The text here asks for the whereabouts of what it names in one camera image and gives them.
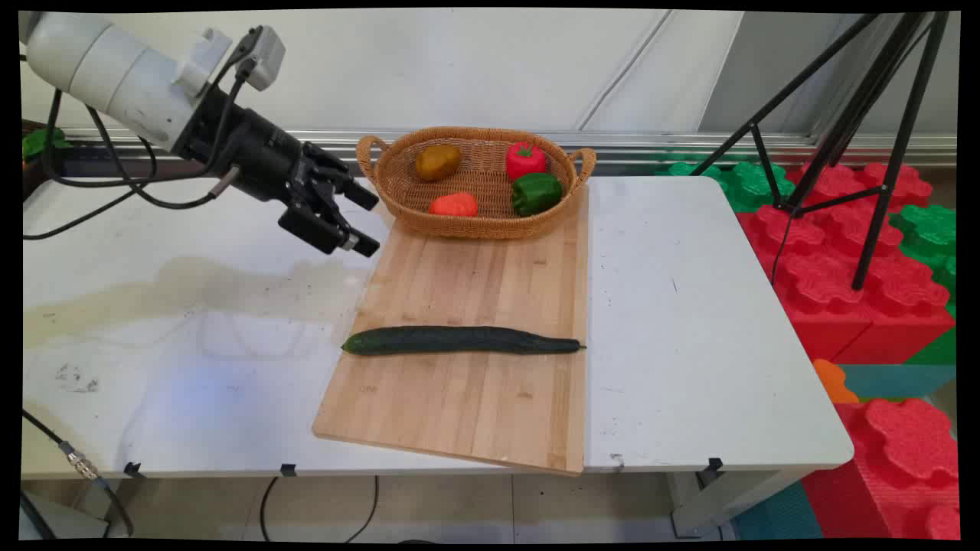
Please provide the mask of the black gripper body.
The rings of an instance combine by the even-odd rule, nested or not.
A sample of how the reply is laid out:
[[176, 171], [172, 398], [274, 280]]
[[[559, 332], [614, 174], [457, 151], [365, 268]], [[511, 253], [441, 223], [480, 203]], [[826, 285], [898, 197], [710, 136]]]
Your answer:
[[225, 178], [237, 168], [229, 185], [259, 201], [308, 202], [295, 186], [301, 142], [258, 112], [236, 105], [218, 87], [207, 92], [182, 130], [178, 156], [206, 164], [206, 177]]

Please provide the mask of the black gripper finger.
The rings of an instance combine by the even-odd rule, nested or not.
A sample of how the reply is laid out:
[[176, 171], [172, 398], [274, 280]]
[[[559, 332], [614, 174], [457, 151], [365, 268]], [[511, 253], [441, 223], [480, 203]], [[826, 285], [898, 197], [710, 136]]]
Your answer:
[[301, 186], [289, 192], [286, 210], [279, 226], [324, 254], [337, 248], [371, 257], [381, 245], [371, 235], [355, 229], [341, 213], [336, 195], [347, 198], [364, 210], [372, 210], [378, 197], [360, 186], [352, 189], [333, 186]]
[[335, 208], [337, 206], [335, 198], [340, 195], [364, 210], [372, 210], [377, 206], [379, 197], [361, 185], [346, 164], [336, 155], [305, 141], [303, 157], [311, 163], [311, 168], [308, 168], [306, 174], [314, 181], [312, 185], [315, 193], [325, 205]]

